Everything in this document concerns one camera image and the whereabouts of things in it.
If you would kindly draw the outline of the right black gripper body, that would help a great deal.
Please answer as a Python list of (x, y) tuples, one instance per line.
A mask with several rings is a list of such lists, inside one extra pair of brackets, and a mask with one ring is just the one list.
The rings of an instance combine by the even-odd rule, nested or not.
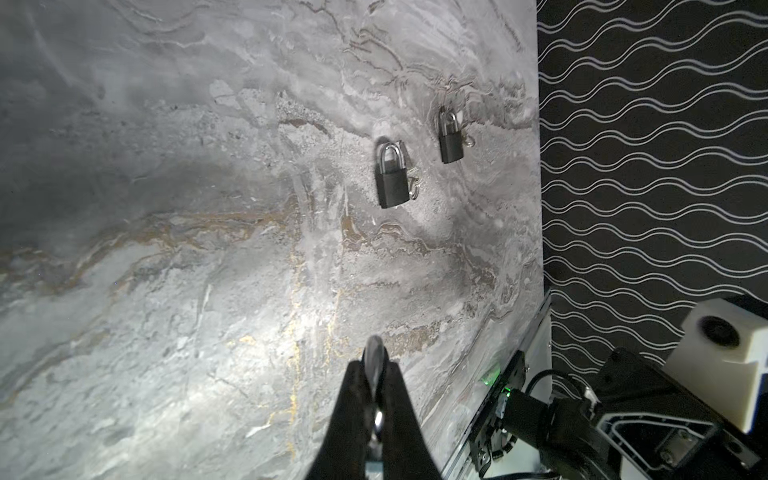
[(762, 445), (642, 357), (601, 368), (594, 428), (648, 479), (760, 479)]

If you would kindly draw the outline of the blue padlock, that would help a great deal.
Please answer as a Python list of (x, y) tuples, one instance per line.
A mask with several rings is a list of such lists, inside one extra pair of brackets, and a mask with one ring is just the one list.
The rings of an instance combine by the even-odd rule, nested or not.
[(372, 419), (372, 428), (366, 446), (365, 457), (365, 472), (367, 475), (383, 472), (381, 431), (384, 423), (384, 414), (381, 408), (381, 389), (388, 360), (388, 352), (382, 338), (378, 335), (372, 335), (366, 342), (362, 356), (364, 373), (371, 397), (371, 405), (368, 407), (368, 411)]

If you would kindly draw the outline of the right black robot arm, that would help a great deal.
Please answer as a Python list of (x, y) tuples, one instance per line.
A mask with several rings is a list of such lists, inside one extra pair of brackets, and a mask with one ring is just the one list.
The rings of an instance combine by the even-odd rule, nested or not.
[(767, 448), (639, 356), (615, 350), (597, 400), (510, 393), (504, 428), (563, 479), (764, 479)]

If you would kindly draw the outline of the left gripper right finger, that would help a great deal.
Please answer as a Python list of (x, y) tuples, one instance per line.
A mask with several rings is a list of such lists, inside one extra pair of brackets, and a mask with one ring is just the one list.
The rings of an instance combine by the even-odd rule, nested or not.
[(440, 480), (397, 363), (386, 363), (380, 393), (384, 478)]

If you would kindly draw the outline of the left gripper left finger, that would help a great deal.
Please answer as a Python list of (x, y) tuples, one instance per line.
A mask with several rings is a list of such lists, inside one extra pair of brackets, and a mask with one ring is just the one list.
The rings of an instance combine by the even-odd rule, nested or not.
[(350, 362), (321, 447), (306, 479), (365, 479), (373, 400), (363, 363)]

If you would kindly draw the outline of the black padlock with key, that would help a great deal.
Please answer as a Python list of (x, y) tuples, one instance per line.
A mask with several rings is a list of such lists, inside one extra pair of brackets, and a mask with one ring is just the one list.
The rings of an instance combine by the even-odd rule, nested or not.
[(415, 169), (408, 168), (408, 155), (402, 141), (387, 141), (378, 146), (375, 183), (382, 209), (418, 198), (421, 180)]

